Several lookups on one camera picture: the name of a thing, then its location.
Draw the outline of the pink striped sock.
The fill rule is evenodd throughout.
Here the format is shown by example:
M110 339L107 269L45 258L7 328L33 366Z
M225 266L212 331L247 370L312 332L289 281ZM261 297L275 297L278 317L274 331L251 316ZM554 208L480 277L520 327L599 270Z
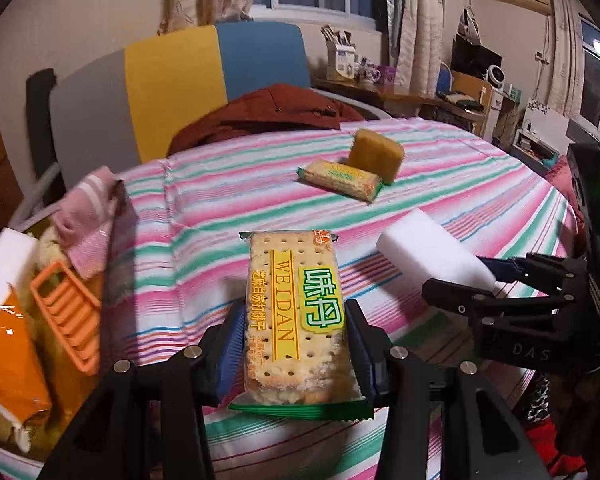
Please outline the pink striped sock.
M107 166L101 166L60 200L50 223L62 246L69 248L79 244L110 218L111 193L116 182L114 173Z

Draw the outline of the curtain right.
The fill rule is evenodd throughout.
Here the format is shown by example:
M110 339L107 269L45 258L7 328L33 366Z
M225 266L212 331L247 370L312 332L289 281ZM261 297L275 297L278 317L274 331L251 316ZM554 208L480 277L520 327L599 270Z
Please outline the curtain right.
M436 93L441 62L443 0L386 0L389 65L396 84L415 96Z

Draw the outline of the orange plastic rack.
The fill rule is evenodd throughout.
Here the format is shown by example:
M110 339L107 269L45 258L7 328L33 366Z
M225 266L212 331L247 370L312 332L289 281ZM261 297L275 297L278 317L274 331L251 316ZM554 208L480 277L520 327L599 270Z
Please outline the orange plastic rack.
M56 261L30 283L43 318L79 372L99 370L99 329L102 303L68 266Z

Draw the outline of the wooden chair with cushion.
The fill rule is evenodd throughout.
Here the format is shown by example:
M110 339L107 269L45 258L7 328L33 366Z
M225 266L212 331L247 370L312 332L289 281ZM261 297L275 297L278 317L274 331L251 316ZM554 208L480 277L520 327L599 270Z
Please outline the wooden chair with cushion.
M480 113L484 116L484 121L475 126L474 133L481 136L483 140L491 141L492 136L500 116L503 95L500 90L490 84L489 81L475 76L450 70L451 92L467 96L469 101L475 101L482 106Z

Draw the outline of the dark red jacket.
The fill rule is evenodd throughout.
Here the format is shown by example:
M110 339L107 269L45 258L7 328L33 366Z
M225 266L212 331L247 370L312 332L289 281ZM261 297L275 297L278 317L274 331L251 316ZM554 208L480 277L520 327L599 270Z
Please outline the dark red jacket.
M338 129L343 122L362 120L364 116L351 105L313 89L272 84L187 125L174 136L166 154L260 133Z

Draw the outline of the cracker pack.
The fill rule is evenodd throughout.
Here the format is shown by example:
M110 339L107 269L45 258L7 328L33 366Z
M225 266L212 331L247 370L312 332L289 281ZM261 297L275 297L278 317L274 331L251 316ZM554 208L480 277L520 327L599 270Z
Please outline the cracker pack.
M368 419L351 362L334 244L325 230L252 231L245 391L230 408L300 420Z
M382 188L382 180L376 174L340 164L317 159L297 170L302 182L332 192L373 203Z

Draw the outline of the black rolled mat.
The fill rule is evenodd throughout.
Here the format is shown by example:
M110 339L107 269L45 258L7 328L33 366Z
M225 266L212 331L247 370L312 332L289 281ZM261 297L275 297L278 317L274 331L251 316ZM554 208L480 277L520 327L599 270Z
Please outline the black rolled mat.
M26 81L26 122L33 170L38 179L57 162L50 122L50 92L56 84L52 68L38 70Z

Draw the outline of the purple box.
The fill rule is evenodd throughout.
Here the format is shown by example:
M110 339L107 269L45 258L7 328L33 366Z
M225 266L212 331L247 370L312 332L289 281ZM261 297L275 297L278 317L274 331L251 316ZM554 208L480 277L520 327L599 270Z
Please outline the purple box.
M393 86L396 83L396 68L388 65L378 65L377 83L382 86Z

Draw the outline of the white foam block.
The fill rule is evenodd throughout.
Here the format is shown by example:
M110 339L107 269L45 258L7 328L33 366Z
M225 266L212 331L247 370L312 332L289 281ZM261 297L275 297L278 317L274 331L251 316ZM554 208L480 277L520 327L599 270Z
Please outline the white foam block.
M420 209L382 231L376 248L417 288L430 278L484 290L496 283L477 256Z
M9 228L0 234L0 310L12 289L20 289L30 278L38 240Z

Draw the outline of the orange white snack bag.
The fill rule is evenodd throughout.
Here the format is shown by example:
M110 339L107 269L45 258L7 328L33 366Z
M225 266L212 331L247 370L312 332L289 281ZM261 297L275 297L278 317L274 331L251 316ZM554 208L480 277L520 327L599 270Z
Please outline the orange white snack bag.
M53 403L17 294L0 306L0 442L28 454Z

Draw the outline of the white box with items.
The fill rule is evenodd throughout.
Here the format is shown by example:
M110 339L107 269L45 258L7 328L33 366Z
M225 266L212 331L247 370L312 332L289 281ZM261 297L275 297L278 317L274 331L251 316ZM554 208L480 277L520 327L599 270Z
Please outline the white box with items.
M349 81L356 74L356 50L351 34L334 29L329 24L321 27L327 47L326 77L332 81Z

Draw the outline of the gold metal tin box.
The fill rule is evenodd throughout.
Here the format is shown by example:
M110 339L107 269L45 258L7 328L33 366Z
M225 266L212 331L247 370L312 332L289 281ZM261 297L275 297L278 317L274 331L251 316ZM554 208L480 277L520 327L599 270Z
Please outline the gold metal tin box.
M83 178L42 232L0 234L0 443L45 458L94 388L121 181Z

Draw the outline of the wooden side desk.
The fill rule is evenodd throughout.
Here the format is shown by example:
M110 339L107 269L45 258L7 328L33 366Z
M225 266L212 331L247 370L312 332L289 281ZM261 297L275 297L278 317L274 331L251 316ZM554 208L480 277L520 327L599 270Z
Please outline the wooden side desk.
M355 99L366 104L376 107L387 105L388 103L396 103L402 105L414 106L429 106L442 108L447 112L469 120L470 122L484 122L486 115L483 113L471 112L446 102L445 100L436 98L428 98L428 96L418 96L417 94L409 94L402 87L396 86L376 86L376 84L359 84L355 81L333 81L325 78L311 77L311 84L314 88L325 90L332 93L346 96L350 99Z

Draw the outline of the grey yellow blue chair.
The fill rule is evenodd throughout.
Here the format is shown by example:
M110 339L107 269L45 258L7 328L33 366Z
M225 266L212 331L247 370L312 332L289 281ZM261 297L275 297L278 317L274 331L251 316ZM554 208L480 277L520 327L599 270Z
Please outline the grey yellow blue chair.
M187 125L281 82L311 84L302 32L281 22L170 32L57 77L50 92L57 162L35 182L9 227L27 229L54 182L72 188L100 166L120 172L161 158Z

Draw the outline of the cream sock ball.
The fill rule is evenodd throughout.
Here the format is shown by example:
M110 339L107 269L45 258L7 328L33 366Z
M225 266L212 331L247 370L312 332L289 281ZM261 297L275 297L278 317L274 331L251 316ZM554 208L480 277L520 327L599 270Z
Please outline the cream sock ball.
M49 226L38 239L38 255L36 256L36 266L38 270L44 270L46 266L61 261L66 266L70 264L69 258L62 249L58 235L53 226Z

